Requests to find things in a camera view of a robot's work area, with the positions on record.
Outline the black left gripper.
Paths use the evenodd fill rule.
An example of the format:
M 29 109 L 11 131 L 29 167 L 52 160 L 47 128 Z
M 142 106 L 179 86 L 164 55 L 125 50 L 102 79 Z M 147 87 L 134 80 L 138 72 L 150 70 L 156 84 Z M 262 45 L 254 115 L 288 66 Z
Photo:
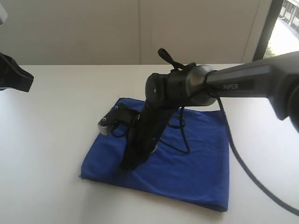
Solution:
M 18 67 L 16 61 L 0 53 L 0 89 L 16 89 L 29 92 L 34 81 L 34 76 Z

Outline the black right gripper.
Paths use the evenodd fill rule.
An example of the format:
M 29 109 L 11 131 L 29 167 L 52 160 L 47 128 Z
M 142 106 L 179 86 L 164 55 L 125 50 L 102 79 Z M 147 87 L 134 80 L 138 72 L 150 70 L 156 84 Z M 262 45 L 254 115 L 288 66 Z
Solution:
M 155 150 L 163 131 L 162 115 L 142 112 L 140 118 L 129 129 L 120 169 L 131 171 L 145 163 Z

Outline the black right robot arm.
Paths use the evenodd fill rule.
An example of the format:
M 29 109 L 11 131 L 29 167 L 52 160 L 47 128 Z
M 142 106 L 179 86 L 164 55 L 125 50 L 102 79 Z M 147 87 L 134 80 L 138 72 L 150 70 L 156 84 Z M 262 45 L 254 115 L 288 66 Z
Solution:
M 145 163 L 179 108 L 209 106 L 217 98 L 266 98 L 277 118 L 299 127 L 299 54 L 286 53 L 234 67 L 177 65 L 168 74 L 151 74 L 145 103 L 134 119 L 120 163 L 131 171 Z

